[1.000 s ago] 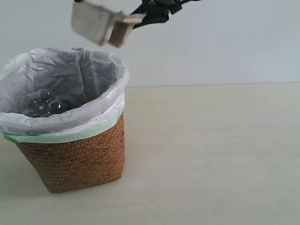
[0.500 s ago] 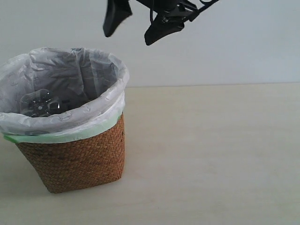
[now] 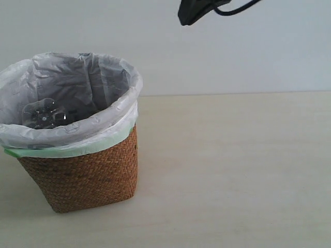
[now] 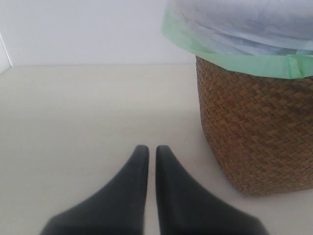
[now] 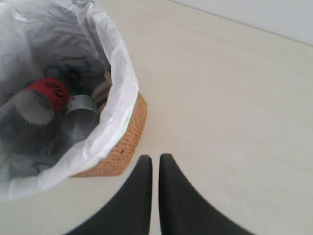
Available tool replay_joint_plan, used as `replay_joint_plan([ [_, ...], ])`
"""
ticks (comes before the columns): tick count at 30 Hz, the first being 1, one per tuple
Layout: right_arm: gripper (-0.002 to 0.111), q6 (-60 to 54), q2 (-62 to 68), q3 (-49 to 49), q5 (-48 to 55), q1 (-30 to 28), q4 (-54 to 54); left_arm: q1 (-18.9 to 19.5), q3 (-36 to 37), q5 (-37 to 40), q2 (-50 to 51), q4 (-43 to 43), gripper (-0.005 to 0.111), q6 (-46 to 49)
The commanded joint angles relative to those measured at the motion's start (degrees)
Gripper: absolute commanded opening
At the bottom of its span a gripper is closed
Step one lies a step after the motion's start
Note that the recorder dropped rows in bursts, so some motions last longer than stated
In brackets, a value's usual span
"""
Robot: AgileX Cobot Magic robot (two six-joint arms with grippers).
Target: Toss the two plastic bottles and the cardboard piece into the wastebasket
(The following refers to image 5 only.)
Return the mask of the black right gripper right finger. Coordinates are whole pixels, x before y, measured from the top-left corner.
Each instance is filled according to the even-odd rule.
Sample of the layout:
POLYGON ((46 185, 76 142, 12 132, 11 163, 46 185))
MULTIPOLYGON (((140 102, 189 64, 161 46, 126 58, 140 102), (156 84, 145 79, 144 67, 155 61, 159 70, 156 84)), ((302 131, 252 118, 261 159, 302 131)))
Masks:
POLYGON ((251 234, 209 204, 169 153, 160 156, 158 207, 163 235, 251 234))

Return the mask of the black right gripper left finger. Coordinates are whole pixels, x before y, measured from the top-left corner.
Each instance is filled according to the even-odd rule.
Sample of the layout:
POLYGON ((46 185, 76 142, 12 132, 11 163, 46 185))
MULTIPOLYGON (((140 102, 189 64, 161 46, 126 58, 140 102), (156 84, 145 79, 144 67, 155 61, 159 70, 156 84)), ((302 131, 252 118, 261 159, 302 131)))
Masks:
POLYGON ((152 207, 153 166, 139 157, 126 182, 96 214, 69 235, 148 235, 152 207))

